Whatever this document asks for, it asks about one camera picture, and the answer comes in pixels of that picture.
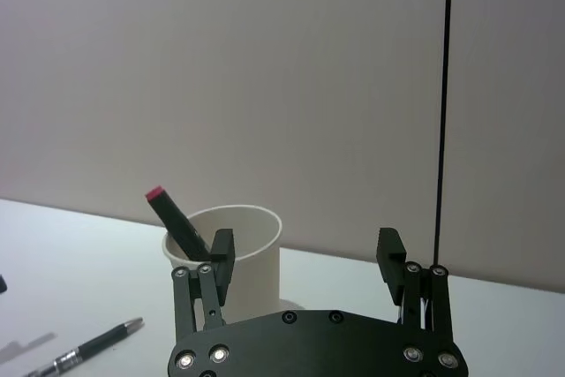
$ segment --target white wall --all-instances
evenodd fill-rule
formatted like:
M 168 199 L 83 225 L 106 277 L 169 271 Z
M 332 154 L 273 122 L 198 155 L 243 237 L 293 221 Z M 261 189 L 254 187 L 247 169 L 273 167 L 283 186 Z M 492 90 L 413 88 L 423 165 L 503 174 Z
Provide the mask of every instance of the white wall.
M 565 3 L 453 0 L 441 260 L 565 291 Z
M 429 262 L 443 2 L 0 0 L 0 196 L 156 222 L 161 184 Z

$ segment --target pen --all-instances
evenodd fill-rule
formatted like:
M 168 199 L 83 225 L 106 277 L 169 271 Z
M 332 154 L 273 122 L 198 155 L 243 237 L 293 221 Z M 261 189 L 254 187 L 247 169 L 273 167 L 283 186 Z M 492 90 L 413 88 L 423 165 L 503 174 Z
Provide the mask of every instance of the pen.
M 189 260 L 210 259 L 206 242 L 162 187 L 155 187 L 145 197 Z
M 125 339 L 131 333 L 139 330 L 143 326 L 143 319 L 136 318 L 129 320 L 124 324 L 115 326 L 101 336 L 96 337 L 86 343 L 81 344 L 78 348 L 57 357 L 46 366 L 26 374 L 24 377 L 56 377 L 62 373 L 66 373 L 78 364 L 97 355 L 101 351 L 109 348 L 111 345 Z

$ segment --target cup rim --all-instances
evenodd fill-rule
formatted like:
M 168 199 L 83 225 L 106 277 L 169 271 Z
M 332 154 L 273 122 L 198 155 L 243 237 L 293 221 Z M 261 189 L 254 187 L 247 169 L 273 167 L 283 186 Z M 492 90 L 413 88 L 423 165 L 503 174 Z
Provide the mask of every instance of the cup rim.
M 271 215 L 273 218 L 276 219 L 276 222 L 278 223 L 278 231 L 276 232 L 276 235 L 265 245 L 263 245 L 261 248 L 250 252 L 244 256 L 237 256 L 236 257 L 236 262 L 241 262 L 243 260 L 249 260 L 250 258 L 259 255 L 260 253 L 266 251 L 268 248 L 270 248 L 274 243 L 276 243 L 276 241 L 281 237 L 281 233 L 283 232 L 283 221 L 281 220 L 281 217 L 279 215 L 277 215 L 275 212 L 271 211 L 270 209 L 267 209 L 265 207 L 260 207 L 257 205 L 221 205 L 218 207 L 209 207 L 207 209 L 202 209 L 198 212 L 195 212 L 194 214 L 190 214 L 188 215 L 188 219 L 190 220 L 191 218 L 193 218 L 196 215 L 201 215 L 201 214 L 205 214 L 206 212 L 210 212 L 210 211 L 215 211 L 217 209 L 227 209 L 227 208 L 233 208 L 233 207 L 242 207 L 242 208 L 249 208 L 249 209 L 258 209 L 259 211 L 262 212 L 266 212 L 267 214 Z M 162 247 L 162 251 L 165 254 L 165 256 L 169 259 L 169 260 L 174 260 L 176 262 L 182 262 L 185 265 L 192 265 L 192 266 L 198 266 L 199 264 L 201 264 L 203 261 L 196 261 L 196 260 L 186 260 L 184 258 L 179 258 L 176 255 L 173 255 L 169 249 L 167 249 L 167 240 L 169 239 L 169 233 L 165 232 L 165 235 L 162 238 L 162 242 L 161 242 L 161 247 Z

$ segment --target white desk surface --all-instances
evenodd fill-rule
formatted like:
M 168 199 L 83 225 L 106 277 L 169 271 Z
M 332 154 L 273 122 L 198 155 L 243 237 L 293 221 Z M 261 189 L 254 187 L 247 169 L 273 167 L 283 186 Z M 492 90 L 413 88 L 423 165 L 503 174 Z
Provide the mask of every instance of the white desk surface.
M 0 376 L 19 377 L 137 316 L 146 321 L 140 332 L 69 375 L 166 376 L 175 331 L 162 234 L 155 226 L 0 200 L 0 274 L 8 283 L 0 295 L 0 351 L 56 335 L 0 364 Z M 396 320 L 376 264 L 289 249 L 281 256 L 281 298 Z M 449 288 L 455 340 L 472 376 L 565 376 L 564 295 L 454 276 Z

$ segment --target white cylindrical cup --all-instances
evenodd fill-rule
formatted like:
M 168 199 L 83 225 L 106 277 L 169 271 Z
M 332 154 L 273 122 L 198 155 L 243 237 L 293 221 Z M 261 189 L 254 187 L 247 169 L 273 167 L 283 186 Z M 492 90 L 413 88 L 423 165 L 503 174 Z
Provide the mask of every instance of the white cylindrical cup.
M 274 212 L 253 205 L 212 207 L 189 215 L 194 228 L 209 246 L 219 229 L 233 229 L 236 261 L 222 316 L 227 323 L 275 313 L 279 300 L 279 248 L 281 219 Z M 188 260 L 177 242 L 165 234 L 162 250 L 173 268 L 196 269 L 201 262 Z M 204 319 L 202 306 L 194 306 L 198 329 Z

